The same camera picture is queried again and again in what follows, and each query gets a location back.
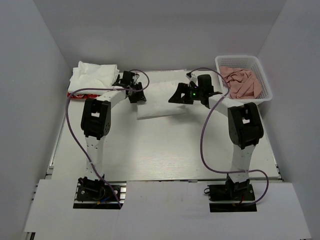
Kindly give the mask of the white printed t-shirt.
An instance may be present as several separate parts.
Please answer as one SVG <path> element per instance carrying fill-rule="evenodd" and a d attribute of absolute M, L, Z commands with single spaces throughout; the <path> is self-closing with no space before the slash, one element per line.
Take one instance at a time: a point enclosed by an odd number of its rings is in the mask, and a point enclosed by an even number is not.
<path fill-rule="evenodd" d="M 151 83 L 144 91 L 145 102 L 137 103 L 137 120 L 181 115 L 187 112 L 183 104 L 169 103 L 169 99 L 176 92 L 178 81 L 164 81 Z"/>

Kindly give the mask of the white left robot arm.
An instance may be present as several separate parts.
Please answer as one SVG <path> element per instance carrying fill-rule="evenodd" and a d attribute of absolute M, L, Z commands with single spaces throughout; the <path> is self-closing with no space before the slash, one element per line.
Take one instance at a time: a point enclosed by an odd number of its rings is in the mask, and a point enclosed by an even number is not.
<path fill-rule="evenodd" d="M 86 155 L 89 157 L 85 177 L 91 181 L 104 178 L 103 151 L 105 138 L 111 129 L 112 108 L 125 99 L 129 99 L 131 104 L 147 101 L 138 78 L 137 73 L 124 71 L 113 84 L 121 90 L 108 90 L 101 96 L 85 100 L 80 127 L 85 136 Z"/>

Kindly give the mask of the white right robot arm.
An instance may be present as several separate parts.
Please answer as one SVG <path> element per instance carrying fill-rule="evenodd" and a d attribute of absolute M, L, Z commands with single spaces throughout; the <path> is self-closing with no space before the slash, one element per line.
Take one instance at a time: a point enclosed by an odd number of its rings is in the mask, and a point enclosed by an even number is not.
<path fill-rule="evenodd" d="M 192 105 L 195 101 L 199 101 L 210 109 L 210 113 L 217 111 L 227 117 L 233 155 L 230 171 L 220 173 L 226 174 L 227 180 L 231 182 L 225 187 L 226 195 L 236 200 L 244 193 L 242 184 L 249 183 L 252 154 L 264 136 L 258 106 L 254 102 L 242 103 L 227 98 L 221 92 L 215 91 L 209 74 L 195 76 L 189 72 L 186 77 L 189 83 L 180 82 L 168 102 Z"/>

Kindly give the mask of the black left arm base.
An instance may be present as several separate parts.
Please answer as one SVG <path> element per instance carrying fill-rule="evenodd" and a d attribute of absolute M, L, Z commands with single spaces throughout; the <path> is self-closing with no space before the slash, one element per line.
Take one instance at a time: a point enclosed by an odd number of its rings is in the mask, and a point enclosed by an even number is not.
<path fill-rule="evenodd" d="M 74 209 L 119 210 L 126 197 L 126 184 L 112 184 L 112 189 L 101 180 L 79 178 L 73 202 Z"/>

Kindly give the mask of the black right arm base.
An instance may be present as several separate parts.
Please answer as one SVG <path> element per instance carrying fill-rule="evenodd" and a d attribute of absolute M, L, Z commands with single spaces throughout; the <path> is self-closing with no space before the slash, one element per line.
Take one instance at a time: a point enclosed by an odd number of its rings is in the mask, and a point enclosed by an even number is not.
<path fill-rule="evenodd" d="M 257 212 L 253 186 L 247 180 L 243 185 L 227 180 L 224 184 L 210 184 L 203 193 L 208 196 L 211 213 Z"/>

